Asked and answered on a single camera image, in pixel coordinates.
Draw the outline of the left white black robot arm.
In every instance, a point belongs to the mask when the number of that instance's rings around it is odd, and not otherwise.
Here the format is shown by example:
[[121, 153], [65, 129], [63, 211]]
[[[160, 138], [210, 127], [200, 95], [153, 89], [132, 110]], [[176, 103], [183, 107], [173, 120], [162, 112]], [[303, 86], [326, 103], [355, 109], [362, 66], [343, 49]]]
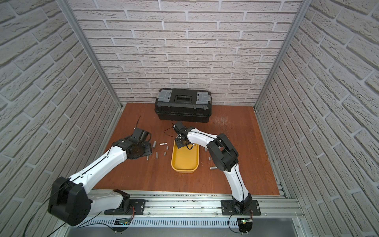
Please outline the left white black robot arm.
[[91, 194], [94, 186], [126, 160], [152, 154], [151, 134], [135, 128], [133, 134], [114, 142], [101, 157], [69, 178], [57, 178], [51, 189], [47, 211], [71, 226], [96, 213], [133, 212], [130, 195], [115, 189], [105, 194]]

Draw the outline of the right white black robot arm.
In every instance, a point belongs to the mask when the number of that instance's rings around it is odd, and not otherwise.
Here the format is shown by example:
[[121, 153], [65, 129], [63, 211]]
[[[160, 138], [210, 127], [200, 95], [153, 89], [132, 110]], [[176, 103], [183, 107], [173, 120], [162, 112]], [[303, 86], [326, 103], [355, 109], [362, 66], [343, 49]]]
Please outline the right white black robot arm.
[[175, 142], [179, 149], [196, 144], [208, 150], [217, 169], [227, 178], [232, 191], [234, 210], [241, 214], [246, 212], [252, 202], [252, 196], [239, 170], [238, 152], [229, 138], [223, 133], [212, 135], [194, 127], [185, 127], [181, 122], [174, 124], [173, 129], [177, 134]]

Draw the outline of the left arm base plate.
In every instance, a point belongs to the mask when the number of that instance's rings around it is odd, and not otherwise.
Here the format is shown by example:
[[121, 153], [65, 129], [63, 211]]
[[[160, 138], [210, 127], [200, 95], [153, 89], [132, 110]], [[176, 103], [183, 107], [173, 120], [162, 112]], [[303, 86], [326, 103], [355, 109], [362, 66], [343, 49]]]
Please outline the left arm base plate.
[[145, 199], [128, 199], [123, 201], [119, 208], [104, 211], [105, 215], [143, 215], [145, 209]]

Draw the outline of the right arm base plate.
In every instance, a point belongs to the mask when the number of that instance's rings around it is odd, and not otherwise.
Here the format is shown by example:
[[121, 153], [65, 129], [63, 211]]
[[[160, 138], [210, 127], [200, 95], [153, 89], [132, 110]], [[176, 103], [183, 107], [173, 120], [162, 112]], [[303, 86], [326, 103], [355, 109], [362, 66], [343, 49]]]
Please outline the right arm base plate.
[[257, 200], [252, 200], [248, 206], [240, 206], [233, 200], [221, 200], [221, 211], [224, 216], [249, 215], [260, 216], [261, 209]]

